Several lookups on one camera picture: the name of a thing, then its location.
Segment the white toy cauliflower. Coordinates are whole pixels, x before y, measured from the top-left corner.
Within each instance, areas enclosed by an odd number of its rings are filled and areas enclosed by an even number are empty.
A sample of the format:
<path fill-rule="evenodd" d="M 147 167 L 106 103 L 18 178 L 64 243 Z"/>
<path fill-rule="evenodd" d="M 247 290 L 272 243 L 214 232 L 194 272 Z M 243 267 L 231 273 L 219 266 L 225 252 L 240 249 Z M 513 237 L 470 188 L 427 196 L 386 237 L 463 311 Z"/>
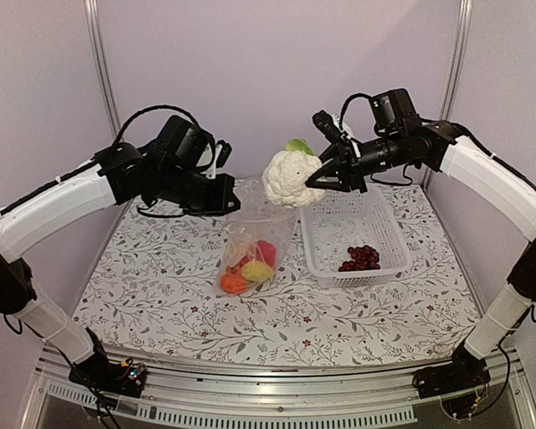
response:
<path fill-rule="evenodd" d="M 322 167 L 322 161 L 303 139 L 291 139 L 276 153 L 263 171 L 267 199 L 276 206 L 304 207 L 321 201 L 324 189 L 306 186 L 309 177 Z"/>

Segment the red toy bell pepper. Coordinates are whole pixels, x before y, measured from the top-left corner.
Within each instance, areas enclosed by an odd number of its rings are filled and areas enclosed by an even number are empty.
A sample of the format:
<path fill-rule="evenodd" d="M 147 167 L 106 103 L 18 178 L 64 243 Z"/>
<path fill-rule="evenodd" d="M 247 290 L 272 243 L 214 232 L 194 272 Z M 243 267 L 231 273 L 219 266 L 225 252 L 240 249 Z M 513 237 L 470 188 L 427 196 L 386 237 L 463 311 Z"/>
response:
<path fill-rule="evenodd" d="M 277 250 L 274 245 L 266 240 L 258 240 L 255 243 L 255 261 L 266 263 L 271 268 L 276 266 Z"/>

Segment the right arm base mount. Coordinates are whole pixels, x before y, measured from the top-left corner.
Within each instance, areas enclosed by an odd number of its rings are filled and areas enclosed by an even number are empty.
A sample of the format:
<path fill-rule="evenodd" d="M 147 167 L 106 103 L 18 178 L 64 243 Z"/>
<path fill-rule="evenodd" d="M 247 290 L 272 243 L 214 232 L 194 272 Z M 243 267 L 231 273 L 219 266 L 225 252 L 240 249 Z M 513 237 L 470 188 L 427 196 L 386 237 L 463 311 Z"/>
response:
<path fill-rule="evenodd" d="M 486 360 L 473 357 L 459 346 L 446 365 L 427 366 L 414 373 L 412 385 L 421 399 L 443 397 L 444 413 L 470 419 L 489 393 L 490 372 Z"/>

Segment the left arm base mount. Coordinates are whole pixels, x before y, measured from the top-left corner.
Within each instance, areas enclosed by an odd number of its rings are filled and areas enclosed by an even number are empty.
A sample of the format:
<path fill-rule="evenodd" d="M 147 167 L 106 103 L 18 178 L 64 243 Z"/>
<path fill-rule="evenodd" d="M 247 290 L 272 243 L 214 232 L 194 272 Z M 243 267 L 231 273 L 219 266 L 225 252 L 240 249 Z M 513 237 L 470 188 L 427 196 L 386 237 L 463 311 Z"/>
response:
<path fill-rule="evenodd" d="M 102 342 L 89 329 L 94 354 L 84 362 L 72 364 L 69 380 L 96 391 L 106 391 L 122 396 L 140 398 L 147 380 L 147 366 L 134 362 L 131 357 L 120 363 L 111 362 Z"/>

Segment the orange toy pumpkin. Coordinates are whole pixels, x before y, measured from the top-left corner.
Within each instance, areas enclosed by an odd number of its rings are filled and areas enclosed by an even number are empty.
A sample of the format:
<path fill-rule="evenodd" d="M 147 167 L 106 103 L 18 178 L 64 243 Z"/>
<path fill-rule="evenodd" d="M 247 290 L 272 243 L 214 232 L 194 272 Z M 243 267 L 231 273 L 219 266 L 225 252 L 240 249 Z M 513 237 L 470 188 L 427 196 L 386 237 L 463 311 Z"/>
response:
<path fill-rule="evenodd" d="M 228 267 L 220 278 L 220 288 L 229 294 L 240 294 L 247 290 L 247 280 L 240 270 Z"/>

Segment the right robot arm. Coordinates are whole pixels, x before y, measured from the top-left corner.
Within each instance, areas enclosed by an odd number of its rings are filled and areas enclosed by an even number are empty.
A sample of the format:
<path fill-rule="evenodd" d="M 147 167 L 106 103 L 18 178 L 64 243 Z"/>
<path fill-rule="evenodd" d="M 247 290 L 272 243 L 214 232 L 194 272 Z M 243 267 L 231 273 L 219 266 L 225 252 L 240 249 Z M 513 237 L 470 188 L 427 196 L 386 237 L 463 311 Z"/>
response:
<path fill-rule="evenodd" d="M 536 303 L 536 185 L 491 153 L 465 126 L 428 120 L 416 112 L 406 89 L 379 95 L 354 94 L 371 108 L 375 139 L 361 142 L 350 136 L 344 118 L 320 111 L 312 121 L 328 140 L 320 154 L 322 167 L 307 180 L 311 189 L 365 192 L 365 178 L 390 168 L 420 164 L 440 172 L 472 191 L 507 219 L 527 245 L 511 269 L 505 286 L 481 321 L 453 353 L 444 382 L 462 390 L 479 373 L 477 362 L 506 338 Z"/>

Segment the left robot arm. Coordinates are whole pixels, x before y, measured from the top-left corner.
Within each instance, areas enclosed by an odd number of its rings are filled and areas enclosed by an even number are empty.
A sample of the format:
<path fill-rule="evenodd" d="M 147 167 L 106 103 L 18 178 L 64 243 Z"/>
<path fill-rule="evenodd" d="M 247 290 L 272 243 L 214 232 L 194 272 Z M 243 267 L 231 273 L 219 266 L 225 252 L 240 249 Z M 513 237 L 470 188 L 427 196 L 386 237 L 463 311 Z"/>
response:
<path fill-rule="evenodd" d="M 115 371 L 102 347 L 41 290 L 24 254 L 79 219 L 134 198 L 147 207 L 172 202 L 190 216 L 234 212 L 240 208 L 235 180 L 219 171 L 230 153 L 229 143 L 173 115 L 143 147 L 117 139 L 75 170 L 0 208 L 0 314 L 58 348 L 95 387 L 108 387 Z"/>

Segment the clear zip top bag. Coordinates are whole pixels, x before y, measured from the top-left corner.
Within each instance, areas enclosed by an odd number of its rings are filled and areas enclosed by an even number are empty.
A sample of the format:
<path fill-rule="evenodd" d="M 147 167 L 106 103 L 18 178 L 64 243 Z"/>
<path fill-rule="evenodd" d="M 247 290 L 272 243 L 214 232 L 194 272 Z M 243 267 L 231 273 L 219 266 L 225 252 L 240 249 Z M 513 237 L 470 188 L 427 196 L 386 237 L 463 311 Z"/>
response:
<path fill-rule="evenodd" d="M 229 214 L 223 226 L 226 243 L 218 274 L 219 288 L 220 278 L 228 267 L 241 271 L 244 264 L 255 260 L 255 243 L 258 240 L 266 240 L 276 247 L 276 266 L 273 268 L 275 275 L 288 252 L 296 229 L 297 211 L 293 208 L 272 204 L 264 193 L 264 185 L 261 179 L 251 178 L 242 181 L 235 188 L 235 194 L 241 202 L 241 208 Z M 228 262 L 228 250 L 233 241 L 246 241 L 253 245 L 252 255 L 242 258 L 237 265 L 229 265 Z M 246 291 L 254 289 L 265 282 L 247 282 Z M 238 295 L 229 294 L 221 290 L 221 288 L 220 291 L 228 295 Z"/>

